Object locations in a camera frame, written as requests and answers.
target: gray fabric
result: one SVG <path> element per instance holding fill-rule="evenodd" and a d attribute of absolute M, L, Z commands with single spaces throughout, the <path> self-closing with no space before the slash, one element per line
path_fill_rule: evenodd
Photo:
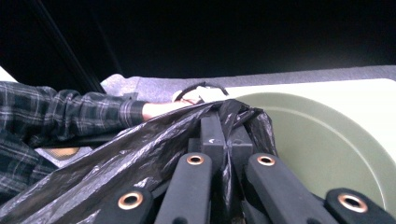
<path fill-rule="evenodd" d="M 123 95 L 124 93 L 128 92 L 137 92 L 137 100 L 163 103 L 170 102 L 174 92 L 183 90 L 190 85 L 202 81 L 220 84 L 223 87 L 239 87 L 371 78 L 389 78 L 396 80 L 396 65 L 340 68 L 238 77 L 187 79 L 156 77 L 124 78 L 121 75 L 113 75 L 104 80 L 102 82 L 102 86 L 109 94 Z"/>

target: person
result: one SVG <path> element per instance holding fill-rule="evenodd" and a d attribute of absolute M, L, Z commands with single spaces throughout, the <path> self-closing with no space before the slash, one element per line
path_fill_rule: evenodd
<path fill-rule="evenodd" d="M 74 136 L 121 131 L 193 101 L 154 104 L 98 92 L 0 82 L 0 204 L 56 167 L 34 148 Z"/>

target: garbage bag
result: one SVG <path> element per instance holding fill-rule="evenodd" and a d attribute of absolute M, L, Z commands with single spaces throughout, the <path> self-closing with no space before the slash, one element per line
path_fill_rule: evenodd
<path fill-rule="evenodd" d="M 171 179 L 189 138 L 198 133 L 200 119 L 213 110 L 219 113 L 226 141 L 233 128 L 244 125 L 255 152 L 276 155 L 271 120 L 263 110 L 235 100 L 185 107 L 127 130 L 46 176 L 3 204 L 0 223 L 93 223 L 122 186 L 153 191 Z M 243 219 L 230 145 L 224 147 L 220 185 L 214 189 L 219 194 L 215 220 L 221 223 Z"/>

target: dark background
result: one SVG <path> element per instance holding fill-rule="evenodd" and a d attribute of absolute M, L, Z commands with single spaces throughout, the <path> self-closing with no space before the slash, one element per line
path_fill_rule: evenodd
<path fill-rule="evenodd" d="M 0 3 L 0 65 L 19 82 L 102 91 L 125 77 L 224 77 L 396 64 L 396 2 Z"/>

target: hand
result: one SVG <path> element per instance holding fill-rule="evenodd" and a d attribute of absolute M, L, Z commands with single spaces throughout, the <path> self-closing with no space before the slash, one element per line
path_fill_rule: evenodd
<path fill-rule="evenodd" d="M 181 101 L 176 101 L 173 103 L 165 103 L 165 104 L 147 103 L 143 105 L 143 109 L 142 109 L 143 120 L 146 121 L 155 118 L 157 116 L 160 116 L 162 114 L 168 113 L 170 111 L 180 109 L 182 107 L 195 105 L 197 102 L 198 100 L 182 99 Z"/>

